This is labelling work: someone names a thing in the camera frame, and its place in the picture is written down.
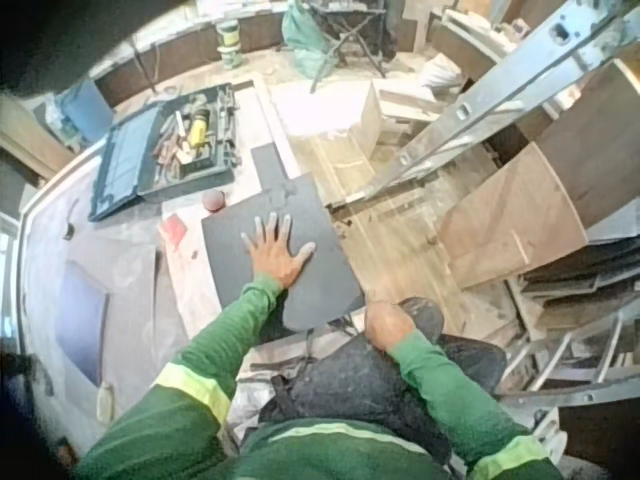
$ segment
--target purple panel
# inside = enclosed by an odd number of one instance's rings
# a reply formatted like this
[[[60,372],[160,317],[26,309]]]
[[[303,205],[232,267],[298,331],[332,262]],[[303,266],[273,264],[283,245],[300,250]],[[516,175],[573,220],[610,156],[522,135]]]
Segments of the purple panel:
[[[75,262],[65,265],[56,340],[73,364],[96,386],[102,382],[102,333],[108,294]]]

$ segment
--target green long-sleeve shirt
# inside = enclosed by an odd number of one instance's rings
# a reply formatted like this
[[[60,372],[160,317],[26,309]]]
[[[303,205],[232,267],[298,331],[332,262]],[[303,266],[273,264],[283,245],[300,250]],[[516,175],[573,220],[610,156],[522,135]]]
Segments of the green long-sleeve shirt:
[[[302,419],[254,433],[226,458],[224,425],[243,357],[281,286],[258,276],[163,369],[78,465],[89,478],[447,478],[428,452],[363,422]],[[542,447],[415,331],[390,355],[474,478],[562,478]]]

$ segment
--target dark gray pants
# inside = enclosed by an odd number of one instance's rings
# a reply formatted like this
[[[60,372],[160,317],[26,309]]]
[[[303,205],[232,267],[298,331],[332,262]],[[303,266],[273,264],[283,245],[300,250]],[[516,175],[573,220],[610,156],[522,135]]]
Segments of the dark gray pants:
[[[416,326],[485,391],[491,393],[506,368],[504,352],[491,344],[441,335],[440,309],[426,299],[400,304]],[[400,376],[393,360],[357,335],[294,379],[273,379],[276,397],[260,412],[260,422],[294,418],[360,420],[388,428],[427,450],[441,464],[451,448],[425,408],[424,400]]]

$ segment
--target sleeve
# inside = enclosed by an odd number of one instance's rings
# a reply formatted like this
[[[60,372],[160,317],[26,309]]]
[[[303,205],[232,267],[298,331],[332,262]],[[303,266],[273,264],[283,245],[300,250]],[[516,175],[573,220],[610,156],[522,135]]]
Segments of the sleeve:
[[[182,478],[224,460],[217,438],[242,360],[276,305],[282,286],[258,275],[190,345],[147,394],[82,459],[79,477]]]
[[[540,443],[418,330],[389,355],[469,467],[470,478],[562,478]]]

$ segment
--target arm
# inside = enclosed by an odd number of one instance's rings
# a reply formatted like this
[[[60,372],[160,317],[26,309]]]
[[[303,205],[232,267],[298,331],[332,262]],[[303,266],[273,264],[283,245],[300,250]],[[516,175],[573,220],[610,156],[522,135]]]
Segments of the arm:
[[[244,356],[255,344],[276,298],[298,276],[315,246],[296,257],[287,250],[291,219],[276,239],[277,217],[266,234],[256,219],[257,242],[245,242],[254,281],[167,364],[138,404],[125,413],[80,462],[91,478],[190,477],[224,460],[218,432],[236,389]]]
[[[396,306],[367,311],[367,336],[398,363],[471,478],[562,478],[542,446]]]

